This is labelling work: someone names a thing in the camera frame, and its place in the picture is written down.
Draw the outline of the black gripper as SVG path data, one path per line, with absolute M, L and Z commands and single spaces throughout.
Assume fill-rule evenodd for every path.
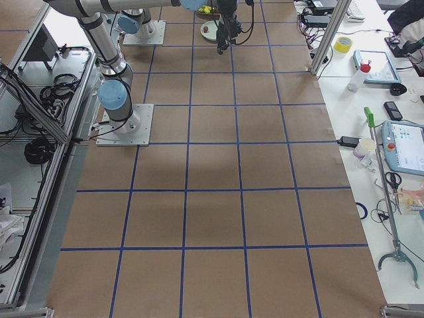
M 217 53 L 222 55 L 230 44 L 236 44 L 236 38 L 241 33 L 241 24 L 237 21 L 237 1 L 217 0 L 217 9 L 221 15 L 217 29 Z

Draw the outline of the second arm base plate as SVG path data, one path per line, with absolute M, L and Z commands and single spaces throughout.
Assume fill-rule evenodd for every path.
M 140 26 L 140 30 L 135 34 L 126 33 L 124 46 L 155 46 L 163 45 L 166 30 L 166 21 L 151 20 L 149 23 Z

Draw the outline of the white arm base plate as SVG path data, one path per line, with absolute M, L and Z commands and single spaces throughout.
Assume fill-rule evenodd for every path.
M 154 114 L 153 104 L 133 104 L 133 112 L 130 119 L 119 129 L 118 122 L 110 121 L 106 111 L 103 112 L 102 121 L 108 121 L 106 125 L 99 127 L 100 137 L 95 143 L 97 146 L 148 146 Z

